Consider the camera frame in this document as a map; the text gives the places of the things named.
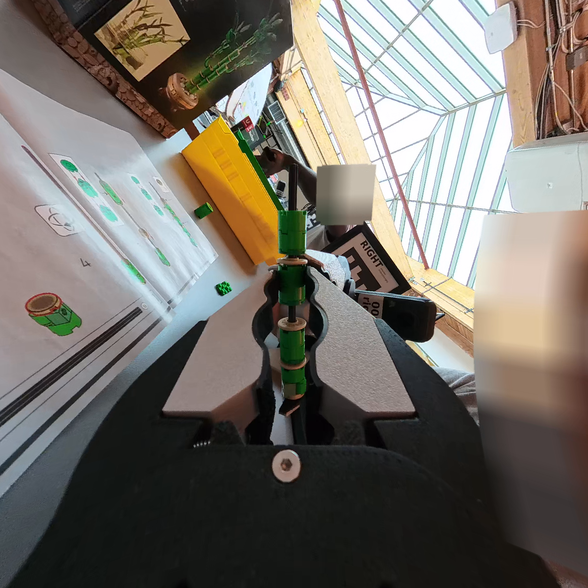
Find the green toy bamboo stalk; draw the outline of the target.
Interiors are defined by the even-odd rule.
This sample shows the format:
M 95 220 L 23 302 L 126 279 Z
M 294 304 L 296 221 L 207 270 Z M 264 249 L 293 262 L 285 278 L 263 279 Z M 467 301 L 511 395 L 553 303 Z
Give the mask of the green toy bamboo stalk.
M 306 299 L 306 213 L 298 210 L 298 165 L 289 166 L 288 207 L 278 213 L 277 241 L 282 257 L 277 260 L 278 300 L 288 315 L 277 322 L 283 404 L 279 413 L 291 416 L 306 393 L 306 321 L 297 316 Z

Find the glass skylight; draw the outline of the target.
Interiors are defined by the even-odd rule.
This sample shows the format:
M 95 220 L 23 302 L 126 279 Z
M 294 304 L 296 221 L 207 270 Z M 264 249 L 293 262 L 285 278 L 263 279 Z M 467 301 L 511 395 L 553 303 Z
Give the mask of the glass skylight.
M 484 218 L 512 212 L 494 1 L 341 1 L 429 266 L 475 287 Z

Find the grey desk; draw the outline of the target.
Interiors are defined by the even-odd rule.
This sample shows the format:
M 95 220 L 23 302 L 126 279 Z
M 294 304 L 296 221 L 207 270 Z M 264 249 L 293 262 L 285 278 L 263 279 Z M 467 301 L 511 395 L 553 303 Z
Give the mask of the grey desk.
M 190 133 L 180 130 L 164 139 L 141 122 L 58 48 L 30 1 L 1 1 L 1 69 L 64 106 L 129 132 L 187 212 L 205 201 L 202 185 L 180 154 Z M 217 250 L 217 260 L 188 291 L 163 333 L 150 343 L 144 337 L 127 359 L 71 401 L 8 469 L 1 478 L 1 506 L 21 498 L 33 504 L 59 501 L 94 431 L 130 384 L 198 320 L 207 319 L 262 275 L 265 265 L 252 264 L 223 219 L 212 215 L 197 225 Z M 226 296 L 215 290 L 222 281 L 232 286 Z

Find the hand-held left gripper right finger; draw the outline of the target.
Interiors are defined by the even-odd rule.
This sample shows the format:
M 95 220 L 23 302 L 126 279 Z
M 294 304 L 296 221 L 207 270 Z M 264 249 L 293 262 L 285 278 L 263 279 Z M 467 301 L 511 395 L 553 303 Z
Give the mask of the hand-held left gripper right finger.
M 327 420 L 408 418 L 415 407 L 375 319 L 316 269 L 309 277 L 323 332 L 313 348 L 322 386 L 320 413 Z

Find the white wall box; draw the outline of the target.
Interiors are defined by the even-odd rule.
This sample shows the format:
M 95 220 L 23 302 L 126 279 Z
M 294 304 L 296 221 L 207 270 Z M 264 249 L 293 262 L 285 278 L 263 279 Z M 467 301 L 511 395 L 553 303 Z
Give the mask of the white wall box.
M 587 209 L 587 132 L 525 143 L 508 151 L 506 179 L 517 212 Z

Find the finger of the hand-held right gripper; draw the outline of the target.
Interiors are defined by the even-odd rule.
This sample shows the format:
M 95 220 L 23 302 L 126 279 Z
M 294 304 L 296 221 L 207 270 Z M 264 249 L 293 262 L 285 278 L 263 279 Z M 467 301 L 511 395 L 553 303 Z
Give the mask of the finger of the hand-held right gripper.
M 355 294 L 355 280 L 351 276 L 349 262 L 344 256 L 322 251 L 306 251 L 309 267 L 316 269 L 348 296 Z

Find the red pipe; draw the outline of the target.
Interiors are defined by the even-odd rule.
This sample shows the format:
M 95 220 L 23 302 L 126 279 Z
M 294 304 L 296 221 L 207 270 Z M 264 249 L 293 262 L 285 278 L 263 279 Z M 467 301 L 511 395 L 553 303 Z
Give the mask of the red pipe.
M 367 79 L 365 76 L 364 69 L 362 68 L 362 64 L 359 59 L 359 55 L 358 55 L 358 52 L 357 52 L 357 49 L 356 49 L 356 46 L 355 46 L 355 43 L 353 40 L 352 33 L 351 33 L 349 25 L 348 25 L 348 21 L 347 21 L 346 15 L 345 15 L 345 11 L 343 9 L 342 2 L 341 1 L 334 1 L 334 4 L 336 6 L 337 14 L 338 14 L 340 22 L 341 22 L 343 34 L 344 34 L 344 36 L 348 42 L 348 45 L 349 45 L 349 49 L 350 49 L 350 52 L 352 55 L 353 62 L 355 64 L 355 68 L 356 68 L 358 76 L 359 76 L 360 83 L 362 85 L 364 94 L 366 95 L 369 110 L 371 111 L 371 115 L 374 119 L 374 122 L 376 125 L 376 130 L 377 130 L 378 136 L 380 138 L 380 141 L 382 143 L 383 150 L 385 152 L 385 156 L 386 156 L 386 159 L 388 161 L 388 165 L 390 167 L 390 171 L 393 176 L 394 184 L 396 185 L 396 188 L 398 191 L 398 196 L 401 200 L 401 203 L 402 203 L 405 215 L 406 215 L 406 219 L 407 219 L 408 225 L 410 227 L 410 231 L 411 231 L 412 236 L 414 238 L 415 245 L 417 246 L 419 257 L 423 263 L 424 270 L 428 270 L 428 269 L 430 269 L 430 266 L 429 266 L 428 260 L 426 259 L 425 251 L 422 246 L 421 239 L 419 238 L 413 216 L 410 212 L 408 200 L 405 196 L 404 190 L 401 185 L 401 181 L 399 179 L 398 173 L 397 173 L 395 165 L 393 163 L 392 154 L 391 154 L 390 149 L 388 147 L 386 137 L 385 137 L 383 128 L 382 128 L 380 120 L 379 120 L 378 112 L 376 110 L 375 103 L 374 103 L 373 97 L 371 95 L 371 90 L 369 89 L 369 85 L 368 85 L 368 82 L 367 82 Z

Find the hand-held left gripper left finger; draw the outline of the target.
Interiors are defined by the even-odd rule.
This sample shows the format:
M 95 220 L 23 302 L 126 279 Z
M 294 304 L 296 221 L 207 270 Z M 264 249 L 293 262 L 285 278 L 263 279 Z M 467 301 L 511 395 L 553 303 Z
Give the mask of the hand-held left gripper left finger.
M 215 312 L 163 407 L 170 417 L 232 422 L 241 435 L 270 436 L 276 411 L 268 335 L 277 276 L 265 274 Z

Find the black toy set box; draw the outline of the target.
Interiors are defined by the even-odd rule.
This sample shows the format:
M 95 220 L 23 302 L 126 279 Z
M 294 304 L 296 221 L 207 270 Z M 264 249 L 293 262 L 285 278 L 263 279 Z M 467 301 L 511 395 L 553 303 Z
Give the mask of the black toy set box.
M 165 138 L 293 46 L 290 1 L 33 1 L 55 43 Z

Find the white instruction booklet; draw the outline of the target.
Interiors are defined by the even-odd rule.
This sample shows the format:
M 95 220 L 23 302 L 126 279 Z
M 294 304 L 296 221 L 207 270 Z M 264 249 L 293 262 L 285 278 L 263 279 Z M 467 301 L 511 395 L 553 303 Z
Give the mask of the white instruction booklet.
M 217 259 L 131 134 L 1 71 L 1 494 Z

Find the grey printed t-shirt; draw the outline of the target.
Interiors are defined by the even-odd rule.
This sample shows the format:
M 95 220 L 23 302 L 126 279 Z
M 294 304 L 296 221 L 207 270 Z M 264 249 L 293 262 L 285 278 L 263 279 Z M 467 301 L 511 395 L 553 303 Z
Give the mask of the grey printed t-shirt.
M 479 426 L 479 410 L 476 395 L 475 374 L 453 368 L 433 366 L 432 369 L 443 379 L 446 385 L 462 401 L 469 415 Z

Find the green plastic bin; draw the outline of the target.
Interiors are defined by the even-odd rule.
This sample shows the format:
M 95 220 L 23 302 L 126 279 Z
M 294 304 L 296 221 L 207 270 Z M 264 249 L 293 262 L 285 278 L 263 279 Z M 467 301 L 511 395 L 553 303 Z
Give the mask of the green plastic bin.
M 263 172 L 262 167 L 260 166 L 259 162 L 257 161 L 253 151 L 247 144 L 245 138 L 243 137 L 240 130 L 237 130 L 233 133 L 237 138 L 239 148 L 243 152 L 243 154 L 247 157 L 251 165 L 253 166 L 254 172 L 257 174 L 258 178 L 260 179 L 263 187 L 265 188 L 266 192 L 268 193 L 269 197 L 271 198 L 273 204 L 277 211 L 284 211 L 282 202 L 279 200 L 278 196 L 274 188 L 271 186 L 270 182 L 268 181 L 265 173 Z

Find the white ceiling access point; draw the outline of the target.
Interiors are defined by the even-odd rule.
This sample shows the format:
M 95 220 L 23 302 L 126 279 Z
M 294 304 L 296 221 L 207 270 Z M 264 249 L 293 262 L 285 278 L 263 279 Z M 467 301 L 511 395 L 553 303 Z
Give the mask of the white ceiling access point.
M 496 54 L 511 46 L 518 38 L 518 16 L 514 1 L 496 8 L 483 24 L 484 39 L 489 54 Z

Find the yellow plastic bin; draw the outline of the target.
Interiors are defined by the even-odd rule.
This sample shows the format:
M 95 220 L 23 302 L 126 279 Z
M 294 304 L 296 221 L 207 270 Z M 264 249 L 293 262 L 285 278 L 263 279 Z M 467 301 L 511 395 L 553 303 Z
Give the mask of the yellow plastic bin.
M 224 120 L 212 122 L 182 155 L 253 263 L 276 264 L 278 211 Z

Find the black-framed marker sign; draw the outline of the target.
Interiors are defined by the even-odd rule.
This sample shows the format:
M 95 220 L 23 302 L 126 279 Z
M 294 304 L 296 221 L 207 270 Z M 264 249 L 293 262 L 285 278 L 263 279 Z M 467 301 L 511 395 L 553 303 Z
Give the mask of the black-framed marker sign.
M 356 288 L 402 295 L 410 284 L 367 223 L 357 225 L 324 251 L 347 259 Z

